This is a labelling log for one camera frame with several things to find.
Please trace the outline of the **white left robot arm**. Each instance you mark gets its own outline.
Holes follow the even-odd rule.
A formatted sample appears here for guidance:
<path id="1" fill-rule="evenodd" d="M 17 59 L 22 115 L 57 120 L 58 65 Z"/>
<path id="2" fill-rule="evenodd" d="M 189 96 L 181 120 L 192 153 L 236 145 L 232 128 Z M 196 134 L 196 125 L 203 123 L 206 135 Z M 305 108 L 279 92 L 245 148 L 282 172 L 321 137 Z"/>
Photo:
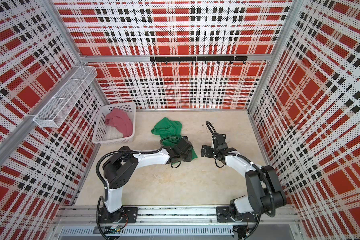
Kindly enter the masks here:
<path id="1" fill-rule="evenodd" d="M 138 168 L 152 165 L 181 164 L 191 162 L 193 145 L 187 137 L 173 137 L 179 142 L 174 146 L 164 146 L 160 140 L 160 148 L 150 151 L 131 150 L 128 146 L 110 152 L 100 158 L 96 165 L 96 174 L 104 187 L 104 195 L 100 197 L 103 204 L 97 210 L 97 223 L 116 223 L 128 218 L 123 210 L 123 187 L 128 183 Z"/>

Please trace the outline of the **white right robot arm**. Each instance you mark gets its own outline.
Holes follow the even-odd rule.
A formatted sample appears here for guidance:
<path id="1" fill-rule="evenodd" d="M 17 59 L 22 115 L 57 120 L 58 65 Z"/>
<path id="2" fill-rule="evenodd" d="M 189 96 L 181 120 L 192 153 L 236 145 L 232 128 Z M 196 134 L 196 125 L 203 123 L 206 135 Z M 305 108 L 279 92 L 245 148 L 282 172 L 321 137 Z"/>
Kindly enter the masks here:
<path id="1" fill-rule="evenodd" d="M 247 194 L 233 199 L 227 207 L 218 207 L 218 222 L 255 222 L 265 214 L 276 216 L 276 209 L 287 204 L 287 198 L 272 166 L 260 166 L 234 148 L 218 149 L 203 145 L 201 156 L 222 162 L 245 178 Z"/>

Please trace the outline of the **green tank top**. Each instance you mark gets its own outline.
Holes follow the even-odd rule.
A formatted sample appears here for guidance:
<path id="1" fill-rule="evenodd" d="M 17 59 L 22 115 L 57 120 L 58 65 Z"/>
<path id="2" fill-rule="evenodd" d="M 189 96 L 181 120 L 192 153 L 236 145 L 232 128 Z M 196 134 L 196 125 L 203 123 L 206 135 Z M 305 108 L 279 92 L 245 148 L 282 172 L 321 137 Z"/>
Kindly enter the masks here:
<path id="1" fill-rule="evenodd" d="M 170 158 L 168 154 L 168 147 L 173 147 L 176 145 L 179 140 L 184 137 L 181 135 L 182 124 L 179 121 L 172 121 L 164 117 L 160 120 L 151 130 L 151 133 L 157 135 L 161 138 L 160 145 L 161 147 L 158 150 L 158 153 L 163 153 Z M 193 149 L 193 159 L 196 159 L 197 155 Z"/>

